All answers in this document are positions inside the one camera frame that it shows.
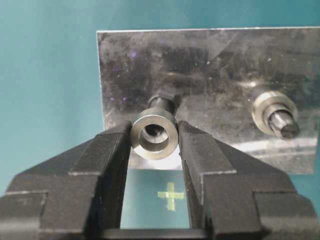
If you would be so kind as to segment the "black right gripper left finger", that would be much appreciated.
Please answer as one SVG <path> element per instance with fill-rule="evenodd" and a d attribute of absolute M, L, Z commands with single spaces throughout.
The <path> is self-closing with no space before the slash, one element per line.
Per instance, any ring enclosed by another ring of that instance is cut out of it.
<path fill-rule="evenodd" d="M 17 174 L 0 199 L 3 240 L 88 240 L 121 223 L 132 124 Z"/>

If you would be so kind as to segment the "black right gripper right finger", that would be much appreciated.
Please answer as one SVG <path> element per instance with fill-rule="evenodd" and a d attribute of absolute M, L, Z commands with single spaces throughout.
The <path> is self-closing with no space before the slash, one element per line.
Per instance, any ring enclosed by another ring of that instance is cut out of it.
<path fill-rule="evenodd" d="M 178 123 L 189 224 L 211 240 L 317 240 L 312 202 L 289 175 L 186 121 Z"/>

